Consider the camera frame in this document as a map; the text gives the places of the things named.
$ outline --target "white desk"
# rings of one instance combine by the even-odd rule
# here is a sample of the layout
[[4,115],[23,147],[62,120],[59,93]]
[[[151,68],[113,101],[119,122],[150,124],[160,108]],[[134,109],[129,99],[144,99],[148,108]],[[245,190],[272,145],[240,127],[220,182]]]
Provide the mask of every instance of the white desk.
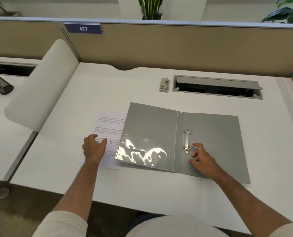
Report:
[[[174,74],[257,80],[264,99],[173,92]],[[159,92],[163,77],[171,80],[168,93]],[[11,183],[65,193],[80,168],[83,138],[92,133],[102,110],[126,111],[130,102],[137,102],[237,115],[251,178],[247,189],[293,221],[293,119],[279,88],[290,83],[286,78],[155,68],[120,71],[80,63]],[[93,200],[154,213],[187,213],[217,227],[249,232],[223,192],[208,179],[100,168]]]
[[[0,57],[0,61],[36,64],[40,62],[39,60],[5,57]],[[8,180],[36,132],[8,120],[4,115],[4,108],[27,78],[6,75],[1,75],[1,77],[14,86],[14,90],[8,95],[0,94],[0,180]]]

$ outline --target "paper sheet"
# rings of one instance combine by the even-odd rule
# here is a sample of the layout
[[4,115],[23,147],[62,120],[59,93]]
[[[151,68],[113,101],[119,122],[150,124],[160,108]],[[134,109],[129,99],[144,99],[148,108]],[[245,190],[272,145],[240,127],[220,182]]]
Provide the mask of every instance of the paper sheet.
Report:
[[[105,155],[103,156],[100,167],[120,170],[121,162],[115,160],[117,148],[120,142],[123,126],[126,121],[127,113],[116,111],[102,111],[93,128],[93,134],[97,134],[97,142],[107,138]],[[84,163],[85,156],[81,156],[80,164]]]

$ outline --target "hand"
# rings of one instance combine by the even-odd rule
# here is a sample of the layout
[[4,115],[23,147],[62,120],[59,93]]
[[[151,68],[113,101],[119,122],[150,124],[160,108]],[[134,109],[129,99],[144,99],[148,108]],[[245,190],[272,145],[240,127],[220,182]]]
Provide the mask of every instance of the hand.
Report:
[[193,146],[197,146],[198,149],[191,155],[195,158],[189,159],[192,166],[212,180],[219,178],[224,173],[224,170],[216,163],[214,157],[209,155],[202,144],[193,143]]
[[97,134],[89,135],[84,139],[83,150],[85,155],[85,162],[90,162],[99,165],[102,157],[105,154],[107,138],[98,143],[95,138]]

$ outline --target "binder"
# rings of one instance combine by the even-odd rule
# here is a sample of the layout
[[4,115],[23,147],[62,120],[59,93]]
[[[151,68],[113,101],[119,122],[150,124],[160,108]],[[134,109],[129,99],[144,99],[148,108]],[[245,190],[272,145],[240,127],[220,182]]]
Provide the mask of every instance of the binder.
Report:
[[131,103],[116,159],[133,165],[203,177],[188,161],[202,143],[240,183],[250,184],[238,116],[186,113]]

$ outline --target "forearm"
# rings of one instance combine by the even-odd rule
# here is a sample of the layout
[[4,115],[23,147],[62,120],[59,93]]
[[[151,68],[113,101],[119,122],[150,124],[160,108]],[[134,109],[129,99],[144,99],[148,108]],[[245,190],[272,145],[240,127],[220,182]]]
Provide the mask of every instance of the forearm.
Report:
[[97,164],[86,161],[53,211],[69,211],[87,221],[93,199],[97,170]]
[[214,179],[254,237],[268,237],[290,220],[264,204],[226,172]]

